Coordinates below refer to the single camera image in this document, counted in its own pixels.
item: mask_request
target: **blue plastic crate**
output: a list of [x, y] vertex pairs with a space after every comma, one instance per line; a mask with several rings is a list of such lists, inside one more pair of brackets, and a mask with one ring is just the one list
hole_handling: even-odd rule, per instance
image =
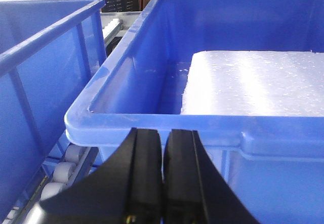
[[65, 116], [107, 157], [131, 127], [196, 129], [262, 223], [324, 223], [324, 118], [179, 115], [194, 53], [324, 52], [324, 0], [151, 0]]
[[105, 58], [104, 0], [0, 3], [0, 222], [62, 135]]

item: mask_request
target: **gold screw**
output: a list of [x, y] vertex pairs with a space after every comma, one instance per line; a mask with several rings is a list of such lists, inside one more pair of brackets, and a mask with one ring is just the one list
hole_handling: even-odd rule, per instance
[[129, 215], [126, 218], [126, 224], [133, 224], [136, 222], [136, 216], [134, 215]]

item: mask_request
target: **white foam block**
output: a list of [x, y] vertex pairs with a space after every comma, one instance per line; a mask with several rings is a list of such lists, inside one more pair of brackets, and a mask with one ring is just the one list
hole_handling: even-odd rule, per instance
[[181, 114], [324, 116], [324, 53], [196, 53]]

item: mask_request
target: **styrofoam sheet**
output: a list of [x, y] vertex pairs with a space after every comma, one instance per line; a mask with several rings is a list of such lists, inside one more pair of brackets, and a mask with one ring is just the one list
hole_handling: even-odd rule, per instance
[[324, 53], [193, 55], [181, 114], [324, 116]]

